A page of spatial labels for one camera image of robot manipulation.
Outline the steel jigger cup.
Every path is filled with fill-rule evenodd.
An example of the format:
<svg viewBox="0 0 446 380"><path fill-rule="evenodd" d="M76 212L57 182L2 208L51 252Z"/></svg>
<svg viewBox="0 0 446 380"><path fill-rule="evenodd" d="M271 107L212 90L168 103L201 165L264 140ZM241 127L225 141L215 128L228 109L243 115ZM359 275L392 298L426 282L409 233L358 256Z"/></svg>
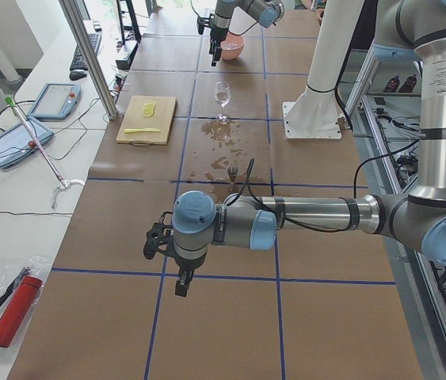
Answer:
<svg viewBox="0 0 446 380"><path fill-rule="evenodd" d="M238 186L236 184L236 178L239 173L239 169L236 165L231 165L227 168L227 175L229 177L229 191L237 192Z"/></svg>

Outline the clear ice cubes pile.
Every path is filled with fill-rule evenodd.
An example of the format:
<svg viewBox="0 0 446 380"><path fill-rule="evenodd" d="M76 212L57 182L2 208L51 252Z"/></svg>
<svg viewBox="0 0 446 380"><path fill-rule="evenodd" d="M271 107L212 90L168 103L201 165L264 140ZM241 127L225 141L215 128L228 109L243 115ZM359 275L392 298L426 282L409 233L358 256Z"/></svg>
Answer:
<svg viewBox="0 0 446 380"><path fill-rule="evenodd" d="M234 44L227 41L224 41L221 46L224 51L237 51L241 47L239 44Z"/></svg>

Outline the clear wine glass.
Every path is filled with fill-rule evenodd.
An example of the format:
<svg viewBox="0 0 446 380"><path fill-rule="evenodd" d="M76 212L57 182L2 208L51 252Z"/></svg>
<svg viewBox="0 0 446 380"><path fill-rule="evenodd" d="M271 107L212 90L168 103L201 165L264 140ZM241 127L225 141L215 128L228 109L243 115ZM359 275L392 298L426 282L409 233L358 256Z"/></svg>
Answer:
<svg viewBox="0 0 446 380"><path fill-rule="evenodd" d="M230 86L227 82L217 82L215 84L215 100L221 108L221 113L217 115L217 120L221 124L229 122L229 116L224 113L224 107L230 102Z"/></svg>

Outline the pink bowl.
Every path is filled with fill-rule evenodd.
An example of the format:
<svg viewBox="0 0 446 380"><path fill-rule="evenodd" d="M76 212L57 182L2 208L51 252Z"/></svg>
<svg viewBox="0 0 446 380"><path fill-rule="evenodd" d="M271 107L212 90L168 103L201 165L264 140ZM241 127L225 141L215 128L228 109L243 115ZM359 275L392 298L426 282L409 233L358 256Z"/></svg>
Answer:
<svg viewBox="0 0 446 380"><path fill-rule="evenodd" d="M222 48L221 59L226 61L237 59L241 55L244 46L244 36L237 36L229 32L226 39L220 44L220 47Z"/></svg>

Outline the lemon slices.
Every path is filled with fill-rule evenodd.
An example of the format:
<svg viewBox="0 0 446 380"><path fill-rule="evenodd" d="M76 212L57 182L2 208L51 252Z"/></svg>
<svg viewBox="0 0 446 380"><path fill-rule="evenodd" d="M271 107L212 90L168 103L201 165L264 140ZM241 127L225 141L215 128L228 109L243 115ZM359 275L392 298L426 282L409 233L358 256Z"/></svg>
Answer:
<svg viewBox="0 0 446 380"><path fill-rule="evenodd" d="M142 106L142 116L144 118L151 118L154 115L155 109L157 106L157 102L152 99L145 100Z"/></svg>

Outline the black box device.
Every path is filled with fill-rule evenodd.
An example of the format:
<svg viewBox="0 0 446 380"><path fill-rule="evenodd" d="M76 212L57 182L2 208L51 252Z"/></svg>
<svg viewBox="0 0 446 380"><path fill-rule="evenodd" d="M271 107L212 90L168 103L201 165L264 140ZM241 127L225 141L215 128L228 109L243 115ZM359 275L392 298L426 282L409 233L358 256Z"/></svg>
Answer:
<svg viewBox="0 0 446 380"><path fill-rule="evenodd" d="M127 40L123 43L116 57L116 66L119 70L129 70L135 58L139 43L136 40Z"/></svg>

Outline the bamboo cutting board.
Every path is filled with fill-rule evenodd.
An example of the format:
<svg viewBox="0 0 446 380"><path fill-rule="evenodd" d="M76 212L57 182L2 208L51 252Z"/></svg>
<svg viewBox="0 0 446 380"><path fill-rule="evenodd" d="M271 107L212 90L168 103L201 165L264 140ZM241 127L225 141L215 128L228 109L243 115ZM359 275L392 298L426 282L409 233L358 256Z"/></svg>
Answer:
<svg viewBox="0 0 446 380"><path fill-rule="evenodd" d="M144 118L141 110L144 101L148 99L155 100L157 106L151 118ZM176 106L177 99L175 97L133 96L124 114L116 142L138 145L166 145L170 137L170 127ZM124 133L125 128L144 127L155 127L162 131L159 133Z"/></svg>

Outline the yellow plastic knife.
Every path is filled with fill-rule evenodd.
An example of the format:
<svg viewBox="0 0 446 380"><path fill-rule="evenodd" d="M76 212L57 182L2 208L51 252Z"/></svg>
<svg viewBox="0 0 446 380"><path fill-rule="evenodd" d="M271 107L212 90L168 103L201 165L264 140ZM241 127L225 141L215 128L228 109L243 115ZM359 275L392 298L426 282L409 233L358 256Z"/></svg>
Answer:
<svg viewBox="0 0 446 380"><path fill-rule="evenodd" d="M144 128L125 128L125 134L135 134L135 133L159 133L162 130L155 127L144 127Z"/></svg>

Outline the black computer mouse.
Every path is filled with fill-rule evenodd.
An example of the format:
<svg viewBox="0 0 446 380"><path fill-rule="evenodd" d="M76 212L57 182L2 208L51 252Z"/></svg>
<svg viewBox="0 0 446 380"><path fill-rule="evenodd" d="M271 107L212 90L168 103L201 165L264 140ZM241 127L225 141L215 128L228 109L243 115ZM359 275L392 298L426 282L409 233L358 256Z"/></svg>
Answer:
<svg viewBox="0 0 446 380"><path fill-rule="evenodd" d="M75 69L71 70L69 73L69 79L71 81L78 81L87 77L87 72L85 70Z"/></svg>

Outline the metal grabber stick green tip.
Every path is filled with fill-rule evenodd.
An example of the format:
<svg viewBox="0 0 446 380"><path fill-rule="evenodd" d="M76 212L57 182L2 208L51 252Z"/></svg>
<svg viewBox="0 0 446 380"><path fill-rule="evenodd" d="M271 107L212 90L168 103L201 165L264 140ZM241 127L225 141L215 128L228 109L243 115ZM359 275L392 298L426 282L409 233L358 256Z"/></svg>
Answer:
<svg viewBox="0 0 446 380"><path fill-rule="evenodd" d="M30 121L27 121L25 114L23 111L14 103L14 100L12 97L6 96L5 97L6 103L12 108L13 113L16 115L16 117L21 121L21 124L24 126L24 128L29 133L31 139L34 142L34 147L37 148L46 162L48 163L49 167L55 174L57 180L59 181L60 185L58 185L56 188L54 188L52 195L51 195L51 209L55 210L57 206L57 195L63 191L67 190L71 185L73 184L80 184L81 186L84 186L86 182L81 179L72 179L68 180L65 179L60 172L55 167L54 163L51 161L51 159L48 157L47 153L45 152L40 140L36 136L36 130L32 126L32 123Z"/></svg>

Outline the blue teach pendant far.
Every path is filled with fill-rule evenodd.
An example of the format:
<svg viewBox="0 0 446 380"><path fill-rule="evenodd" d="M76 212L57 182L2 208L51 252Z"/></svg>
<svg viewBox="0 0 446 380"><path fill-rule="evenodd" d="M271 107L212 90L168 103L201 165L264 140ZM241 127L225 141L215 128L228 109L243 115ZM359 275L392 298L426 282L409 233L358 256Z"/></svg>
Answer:
<svg viewBox="0 0 446 380"><path fill-rule="evenodd" d="M76 83L47 83L28 115L38 120L65 120L76 107L81 91Z"/></svg>

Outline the blue teach pendant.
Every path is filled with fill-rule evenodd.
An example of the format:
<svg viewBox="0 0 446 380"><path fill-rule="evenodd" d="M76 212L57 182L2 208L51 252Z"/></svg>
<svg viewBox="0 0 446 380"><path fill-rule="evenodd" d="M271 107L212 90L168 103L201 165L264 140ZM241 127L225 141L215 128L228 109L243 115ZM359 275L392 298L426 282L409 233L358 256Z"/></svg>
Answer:
<svg viewBox="0 0 446 380"><path fill-rule="evenodd" d="M81 91L76 83L47 83L28 115L38 120L65 120L76 107Z"/></svg>
<svg viewBox="0 0 446 380"><path fill-rule="evenodd" d="M54 132L34 117L27 119L27 124L35 132L42 145L47 143ZM35 149L34 140L28 130L18 123L0 134L0 167L8 168L30 155Z"/></svg>

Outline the red cylinder bottle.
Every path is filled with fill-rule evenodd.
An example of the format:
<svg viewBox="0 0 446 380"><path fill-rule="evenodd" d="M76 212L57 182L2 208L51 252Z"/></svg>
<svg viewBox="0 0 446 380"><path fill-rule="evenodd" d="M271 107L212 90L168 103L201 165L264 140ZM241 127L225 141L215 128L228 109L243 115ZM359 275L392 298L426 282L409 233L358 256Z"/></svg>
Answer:
<svg viewBox="0 0 446 380"><path fill-rule="evenodd" d="M11 345L29 307L40 292L41 279L27 275L17 287L14 295L0 318L0 347Z"/></svg>

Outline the blue teach pendant near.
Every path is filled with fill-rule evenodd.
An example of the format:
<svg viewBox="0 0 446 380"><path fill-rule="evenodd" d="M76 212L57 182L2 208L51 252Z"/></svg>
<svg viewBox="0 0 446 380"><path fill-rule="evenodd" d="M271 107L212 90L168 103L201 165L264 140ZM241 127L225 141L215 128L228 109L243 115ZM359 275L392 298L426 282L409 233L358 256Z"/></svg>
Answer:
<svg viewBox="0 0 446 380"><path fill-rule="evenodd" d="M27 119L27 124L35 132L42 145L47 143L54 132L34 117ZM35 149L34 140L28 130L18 123L0 134L0 167L8 168L30 155Z"/></svg>

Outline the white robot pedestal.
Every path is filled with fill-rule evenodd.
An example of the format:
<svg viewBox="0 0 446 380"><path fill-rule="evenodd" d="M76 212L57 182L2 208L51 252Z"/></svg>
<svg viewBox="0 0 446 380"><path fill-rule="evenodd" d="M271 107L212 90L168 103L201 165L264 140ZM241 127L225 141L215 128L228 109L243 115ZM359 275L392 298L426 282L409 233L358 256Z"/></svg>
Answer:
<svg viewBox="0 0 446 380"><path fill-rule="evenodd" d="M305 90L283 103L284 134L290 140L337 141L337 81L364 1L328 1L320 26Z"/></svg>

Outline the aluminium frame post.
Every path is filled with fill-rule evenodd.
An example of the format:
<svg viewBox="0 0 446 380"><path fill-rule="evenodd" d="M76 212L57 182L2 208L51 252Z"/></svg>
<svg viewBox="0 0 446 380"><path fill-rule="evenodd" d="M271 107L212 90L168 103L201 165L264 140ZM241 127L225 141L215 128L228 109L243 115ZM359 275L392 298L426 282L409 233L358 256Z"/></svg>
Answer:
<svg viewBox="0 0 446 380"><path fill-rule="evenodd" d="M94 52L90 43L88 33L82 19L82 14L75 1L59 0L59 4L68 25L71 28L74 39L81 50L82 56L88 67L90 77L96 88L97 94L100 97L101 103L104 106L105 112L109 120L114 120L118 116L118 111L107 86L101 66L97 60L96 53Z"/></svg>

